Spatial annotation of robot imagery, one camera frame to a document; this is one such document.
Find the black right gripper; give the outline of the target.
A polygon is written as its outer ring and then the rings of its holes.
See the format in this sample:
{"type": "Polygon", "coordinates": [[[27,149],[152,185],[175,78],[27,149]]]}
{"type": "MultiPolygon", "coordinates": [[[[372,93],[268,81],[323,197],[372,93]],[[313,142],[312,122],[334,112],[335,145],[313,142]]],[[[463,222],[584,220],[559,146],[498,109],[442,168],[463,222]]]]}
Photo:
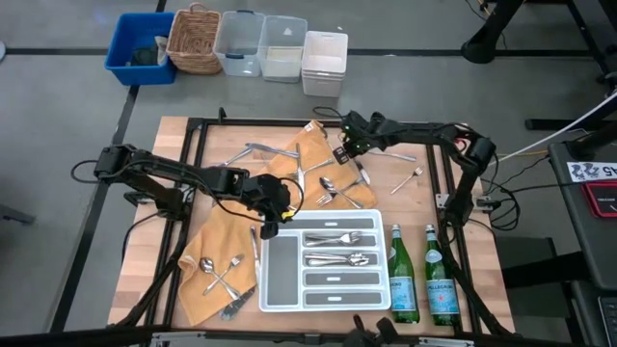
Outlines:
{"type": "Polygon", "coordinates": [[[386,118],[379,112],[374,112],[369,120],[366,120],[356,111],[350,111],[341,119],[341,131],[343,134],[342,147],[333,150],[333,157],[339,165],[363,155],[373,148],[384,150],[386,148],[383,135],[379,133],[386,118]]]}

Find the dark grey floor bracket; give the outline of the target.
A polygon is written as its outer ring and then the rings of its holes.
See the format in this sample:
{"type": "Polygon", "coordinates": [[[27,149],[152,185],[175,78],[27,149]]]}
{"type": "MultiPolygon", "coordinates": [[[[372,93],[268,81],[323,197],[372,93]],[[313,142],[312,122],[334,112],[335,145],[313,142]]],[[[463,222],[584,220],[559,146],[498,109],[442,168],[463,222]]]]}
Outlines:
{"type": "Polygon", "coordinates": [[[36,218],[32,215],[0,204],[0,220],[14,221],[28,226],[31,225],[36,220],[36,218]]]}

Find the black keyboard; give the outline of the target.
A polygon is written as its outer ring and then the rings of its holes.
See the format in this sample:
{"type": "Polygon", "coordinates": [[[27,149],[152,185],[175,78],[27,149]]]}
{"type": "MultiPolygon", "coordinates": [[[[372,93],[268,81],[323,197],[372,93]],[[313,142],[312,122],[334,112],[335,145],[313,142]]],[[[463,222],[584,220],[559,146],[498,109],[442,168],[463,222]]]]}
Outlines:
{"type": "Polygon", "coordinates": [[[598,298],[609,347],[617,347],[617,297],[598,298]]]}

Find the white cutlery organizer tray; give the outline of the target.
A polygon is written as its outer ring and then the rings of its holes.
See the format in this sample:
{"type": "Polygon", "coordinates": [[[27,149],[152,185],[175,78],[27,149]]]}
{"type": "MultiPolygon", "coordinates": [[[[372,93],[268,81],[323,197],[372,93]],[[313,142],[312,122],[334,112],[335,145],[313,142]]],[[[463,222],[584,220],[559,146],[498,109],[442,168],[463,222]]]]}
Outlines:
{"type": "Polygon", "coordinates": [[[365,311],[390,307],[382,214],[376,209],[307,210],[262,243],[264,312],[365,311]],[[308,247],[307,237],[359,231],[354,245],[308,247]]]}

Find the orange cloth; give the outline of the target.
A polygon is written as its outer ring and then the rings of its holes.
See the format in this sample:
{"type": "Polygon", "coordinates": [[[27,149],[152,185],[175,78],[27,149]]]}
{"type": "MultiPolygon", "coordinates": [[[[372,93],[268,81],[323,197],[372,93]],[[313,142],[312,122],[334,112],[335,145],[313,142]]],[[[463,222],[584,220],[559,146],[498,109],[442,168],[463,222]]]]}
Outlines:
{"type": "MultiPolygon", "coordinates": [[[[239,144],[258,143],[273,145],[286,150],[299,149],[303,169],[332,157],[329,141],[324,137],[322,124],[312,120],[304,127],[281,126],[225,126],[218,135],[238,135],[239,144]]],[[[291,194],[291,204],[302,210],[313,210],[318,207],[317,200],[325,194],[319,184],[319,178],[329,178],[336,188],[344,188],[345,194],[359,202],[364,208],[377,205],[377,197],[368,185],[354,185],[359,177],[356,167],[347,163],[333,163],[326,167],[308,173],[304,185],[304,198],[301,199],[297,187],[286,182],[291,194]]],[[[199,269],[199,260],[210,257],[217,266],[228,264],[237,254],[250,256],[253,247],[250,226],[256,213],[243,204],[225,200],[222,206],[210,209],[205,223],[199,232],[185,247],[178,266],[182,270],[182,280],[179,286],[179,301],[186,315],[187,327],[196,327],[208,320],[226,305],[231,303],[231,297],[223,286],[218,285],[208,294],[203,291],[214,278],[199,269]]]]}

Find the black floor foot bar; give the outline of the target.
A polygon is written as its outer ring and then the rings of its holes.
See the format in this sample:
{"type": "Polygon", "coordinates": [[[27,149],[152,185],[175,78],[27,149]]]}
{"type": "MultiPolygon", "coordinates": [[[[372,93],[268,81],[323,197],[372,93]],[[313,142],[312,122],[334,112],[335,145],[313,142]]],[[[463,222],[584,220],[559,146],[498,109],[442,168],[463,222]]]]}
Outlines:
{"type": "MultiPolygon", "coordinates": [[[[527,119],[524,121],[524,127],[527,130],[535,131],[558,131],[571,123],[573,123],[572,120],[527,119]]],[[[612,123],[613,120],[583,120],[571,127],[571,130],[583,129],[586,131],[595,131],[612,123]]]]}

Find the white printed label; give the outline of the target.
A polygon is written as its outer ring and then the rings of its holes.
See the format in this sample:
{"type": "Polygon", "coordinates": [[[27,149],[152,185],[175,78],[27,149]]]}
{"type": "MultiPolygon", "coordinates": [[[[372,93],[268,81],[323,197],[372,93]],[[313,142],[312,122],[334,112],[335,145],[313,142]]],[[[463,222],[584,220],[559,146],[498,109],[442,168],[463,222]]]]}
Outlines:
{"type": "Polygon", "coordinates": [[[567,173],[573,182],[617,180],[617,163],[568,162],[567,173]]]}

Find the black side desk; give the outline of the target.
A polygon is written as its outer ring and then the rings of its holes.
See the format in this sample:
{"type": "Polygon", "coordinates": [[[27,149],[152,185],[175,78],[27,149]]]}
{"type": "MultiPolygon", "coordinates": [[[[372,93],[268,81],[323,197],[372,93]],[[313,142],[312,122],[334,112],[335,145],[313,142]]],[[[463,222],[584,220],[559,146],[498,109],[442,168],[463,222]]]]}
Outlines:
{"type": "Polygon", "coordinates": [[[596,180],[573,182],[567,173],[568,162],[617,163],[617,121],[578,139],[549,146],[551,167],[589,265],[593,282],[606,291],[617,291],[617,218],[596,218],[582,192],[582,185],[596,180]]]}

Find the wicker basket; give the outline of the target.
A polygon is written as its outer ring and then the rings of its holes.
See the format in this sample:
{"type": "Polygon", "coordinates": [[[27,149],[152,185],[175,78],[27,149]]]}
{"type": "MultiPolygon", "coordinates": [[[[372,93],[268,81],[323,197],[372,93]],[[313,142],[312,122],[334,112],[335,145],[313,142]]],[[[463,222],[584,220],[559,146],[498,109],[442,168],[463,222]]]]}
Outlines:
{"type": "Polygon", "coordinates": [[[213,75],[221,69],[214,53],[214,43],[222,15],[201,3],[174,15],[166,53],[174,65],[190,74],[213,75]]]}

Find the red framed device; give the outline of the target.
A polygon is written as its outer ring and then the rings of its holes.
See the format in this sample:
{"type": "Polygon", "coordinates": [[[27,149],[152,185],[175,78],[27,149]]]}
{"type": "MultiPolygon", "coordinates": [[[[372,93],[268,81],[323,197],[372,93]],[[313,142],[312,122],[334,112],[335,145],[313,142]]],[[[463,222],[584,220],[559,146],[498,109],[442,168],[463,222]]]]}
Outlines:
{"type": "Polygon", "coordinates": [[[617,181],[585,183],[582,192],[596,218],[617,218],[617,181]]]}

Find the black stand leg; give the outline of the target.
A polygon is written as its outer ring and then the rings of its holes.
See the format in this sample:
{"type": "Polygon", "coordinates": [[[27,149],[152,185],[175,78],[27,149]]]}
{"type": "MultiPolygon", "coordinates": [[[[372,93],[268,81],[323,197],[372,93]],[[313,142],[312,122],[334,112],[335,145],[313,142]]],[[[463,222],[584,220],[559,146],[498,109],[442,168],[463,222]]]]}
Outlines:
{"type": "Polygon", "coordinates": [[[596,81],[600,84],[617,81],[617,71],[613,71],[609,68],[608,63],[606,62],[606,55],[600,50],[599,46],[595,42],[592,33],[584,21],[582,14],[579,12],[574,0],[566,0],[566,5],[583,40],[585,41],[588,52],[601,72],[596,81]]]}
{"type": "Polygon", "coordinates": [[[496,56],[496,44],[524,0],[496,0],[480,29],[461,47],[462,56],[474,64],[488,64],[496,56]]]}

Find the dark patterned flat utensil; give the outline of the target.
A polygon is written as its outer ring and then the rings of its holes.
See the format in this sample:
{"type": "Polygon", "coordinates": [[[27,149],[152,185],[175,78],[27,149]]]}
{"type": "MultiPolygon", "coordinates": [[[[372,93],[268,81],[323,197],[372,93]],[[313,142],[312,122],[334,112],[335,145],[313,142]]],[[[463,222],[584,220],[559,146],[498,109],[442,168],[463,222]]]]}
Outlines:
{"type": "Polygon", "coordinates": [[[237,300],[232,301],[225,306],[220,312],[219,316],[224,321],[230,321],[235,318],[241,308],[251,299],[255,293],[255,286],[250,288],[247,292],[242,294],[237,300]]]}

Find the clear plastic bin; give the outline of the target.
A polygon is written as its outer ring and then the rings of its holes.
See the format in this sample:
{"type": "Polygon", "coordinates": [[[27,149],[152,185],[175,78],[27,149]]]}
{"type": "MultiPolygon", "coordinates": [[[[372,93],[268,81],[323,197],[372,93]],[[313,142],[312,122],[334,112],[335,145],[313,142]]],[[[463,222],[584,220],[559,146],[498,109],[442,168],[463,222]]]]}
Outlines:
{"type": "Polygon", "coordinates": [[[300,17],[266,15],[258,44],[264,80],[298,83],[308,22],[300,17]]]}

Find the green glass water bottle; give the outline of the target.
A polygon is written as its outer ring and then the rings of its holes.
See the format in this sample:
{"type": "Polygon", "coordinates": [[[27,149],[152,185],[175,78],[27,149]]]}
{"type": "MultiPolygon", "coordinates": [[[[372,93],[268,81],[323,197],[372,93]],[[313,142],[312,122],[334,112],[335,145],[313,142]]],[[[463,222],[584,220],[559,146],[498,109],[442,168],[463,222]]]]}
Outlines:
{"type": "Polygon", "coordinates": [[[436,326],[455,326],[460,318],[456,285],[444,267],[435,227],[427,225],[425,235],[425,280],[430,314],[436,326]]]}
{"type": "Polygon", "coordinates": [[[389,251],[389,287],[391,311],[396,323],[418,324],[420,312],[416,297],[415,270],[404,246],[401,227],[391,227],[389,251]]]}

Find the black desk foot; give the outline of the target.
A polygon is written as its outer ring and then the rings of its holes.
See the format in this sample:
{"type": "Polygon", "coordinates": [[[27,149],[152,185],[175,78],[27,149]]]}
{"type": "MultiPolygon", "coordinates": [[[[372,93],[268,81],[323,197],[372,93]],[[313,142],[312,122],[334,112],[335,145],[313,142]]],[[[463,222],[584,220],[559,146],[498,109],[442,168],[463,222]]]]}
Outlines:
{"type": "Polygon", "coordinates": [[[594,281],[583,252],[558,254],[551,238],[498,237],[496,250],[506,288],[594,281]]]}

